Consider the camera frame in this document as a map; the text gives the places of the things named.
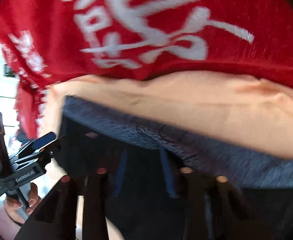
hand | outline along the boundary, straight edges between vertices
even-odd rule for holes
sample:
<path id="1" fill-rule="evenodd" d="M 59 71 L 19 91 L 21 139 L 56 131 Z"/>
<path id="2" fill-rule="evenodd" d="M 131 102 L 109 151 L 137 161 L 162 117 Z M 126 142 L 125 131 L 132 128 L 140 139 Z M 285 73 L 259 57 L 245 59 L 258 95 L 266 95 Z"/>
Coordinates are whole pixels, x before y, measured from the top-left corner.
<path id="1" fill-rule="evenodd" d="M 29 192 L 29 206 L 26 209 L 26 214 L 30 215 L 34 211 L 34 209 L 40 204 L 40 202 L 41 198 L 38 196 L 38 186 L 32 182 L 31 190 Z M 4 201 L 4 208 L 13 221 L 19 224 L 24 224 L 24 219 L 16 213 L 16 210 L 22 208 L 22 204 L 18 200 L 6 196 Z"/>

red fabric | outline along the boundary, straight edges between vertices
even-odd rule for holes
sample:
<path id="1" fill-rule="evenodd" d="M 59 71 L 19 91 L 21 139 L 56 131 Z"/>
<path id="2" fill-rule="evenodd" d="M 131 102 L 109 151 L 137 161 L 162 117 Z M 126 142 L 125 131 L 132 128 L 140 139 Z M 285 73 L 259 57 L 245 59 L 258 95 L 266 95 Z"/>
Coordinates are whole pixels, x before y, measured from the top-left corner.
<path id="1" fill-rule="evenodd" d="M 0 43 L 38 105 L 46 85 L 90 73 L 143 80 L 213 70 L 293 88 L 293 10 L 285 0 L 3 0 Z"/>

red cloth with white lettering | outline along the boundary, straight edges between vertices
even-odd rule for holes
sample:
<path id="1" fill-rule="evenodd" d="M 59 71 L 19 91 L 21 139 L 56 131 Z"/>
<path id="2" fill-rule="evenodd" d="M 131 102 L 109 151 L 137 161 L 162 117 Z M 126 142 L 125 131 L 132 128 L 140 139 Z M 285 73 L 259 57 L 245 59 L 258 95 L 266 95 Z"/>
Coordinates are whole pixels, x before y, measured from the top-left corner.
<path id="1" fill-rule="evenodd" d="M 144 80 L 212 70 L 293 88 L 285 0 L 2 0 L 0 43 L 35 89 L 35 119 L 46 85 L 86 74 Z"/>

gray fuzzy fabric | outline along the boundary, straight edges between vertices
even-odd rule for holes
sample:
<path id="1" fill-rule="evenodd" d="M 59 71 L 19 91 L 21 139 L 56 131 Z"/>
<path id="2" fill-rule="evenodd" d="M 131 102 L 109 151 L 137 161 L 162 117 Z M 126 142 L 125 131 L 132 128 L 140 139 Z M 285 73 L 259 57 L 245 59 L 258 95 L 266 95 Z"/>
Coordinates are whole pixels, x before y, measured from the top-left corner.
<path id="1" fill-rule="evenodd" d="M 184 164 L 225 175 L 244 188 L 293 188 L 293 161 L 217 141 L 111 108 L 67 97 L 63 114 L 111 138 L 146 149 L 164 147 Z"/>

blue stripe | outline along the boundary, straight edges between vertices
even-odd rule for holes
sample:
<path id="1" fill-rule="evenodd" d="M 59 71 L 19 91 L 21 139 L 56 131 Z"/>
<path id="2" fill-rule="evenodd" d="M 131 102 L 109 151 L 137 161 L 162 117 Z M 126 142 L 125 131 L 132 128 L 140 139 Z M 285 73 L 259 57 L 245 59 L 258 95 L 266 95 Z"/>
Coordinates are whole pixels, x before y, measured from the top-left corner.
<path id="1" fill-rule="evenodd" d="M 125 150 L 123 153 L 121 153 L 121 159 L 120 159 L 120 163 L 118 166 L 118 171 L 115 175 L 115 189 L 114 189 L 114 196 L 115 197 L 118 197 L 118 195 L 120 194 L 121 189 L 122 189 L 122 183 L 123 183 L 123 179 L 124 179 L 127 158 L 128 158 L 128 152 L 127 152 L 127 150 Z"/>
<path id="2" fill-rule="evenodd" d="M 162 162 L 162 169 L 163 169 L 163 174 L 165 178 L 166 190 L 171 198 L 178 198 L 175 192 L 175 180 L 172 174 L 168 155 L 164 147 L 160 147 L 160 158 Z"/>

